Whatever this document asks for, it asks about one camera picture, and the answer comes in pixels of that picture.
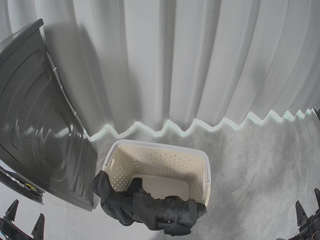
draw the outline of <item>black cloth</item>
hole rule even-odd
[[[109,176],[101,170],[94,178],[93,192],[101,198],[101,208],[124,226],[144,223],[150,230],[164,230],[171,236],[184,236],[198,218],[206,213],[206,206],[193,199],[183,201],[178,196],[154,199],[142,188],[142,178],[134,178],[128,191],[115,192]]]

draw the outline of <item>white curtain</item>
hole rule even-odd
[[[0,0],[0,40],[43,39],[93,135],[320,107],[320,0]]]

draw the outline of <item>marble floor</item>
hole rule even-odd
[[[204,151],[210,160],[211,193],[207,213],[191,229],[192,233],[174,239],[253,240],[293,237],[298,230],[295,202],[307,215],[318,206],[313,190],[320,188],[320,121],[312,112],[304,118],[277,122],[266,118],[257,125],[246,118],[234,130],[228,124],[210,132],[197,124],[182,137],[168,126],[155,137],[137,126],[125,139],[159,142]],[[94,141],[98,151],[97,172],[118,137],[112,130]],[[42,212],[45,239],[139,239],[165,240],[162,231],[150,231],[134,223],[124,227],[108,217],[94,197],[94,210],[87,212],[50,194],[41,206],[0,184],[0,215],[18,198],[16,225],[26,233]]]

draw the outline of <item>white plastic laundry basket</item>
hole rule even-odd
[[[209,159],[201,150],[121,139],[113,144],[103,169],[115,191],[126,191],[135,177],[153,198],[179,196],[207,206],[211,188]]]

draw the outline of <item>basket handle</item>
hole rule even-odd
[[[103,170],[104,170],[106,173],[111,172],[114,164],[115,164],[115,160],[114,160],[114,158],[113,158],[112,161],[111,161],[109,170],[108,170],[108,165],[107,165],[107,164],[104,166]]]

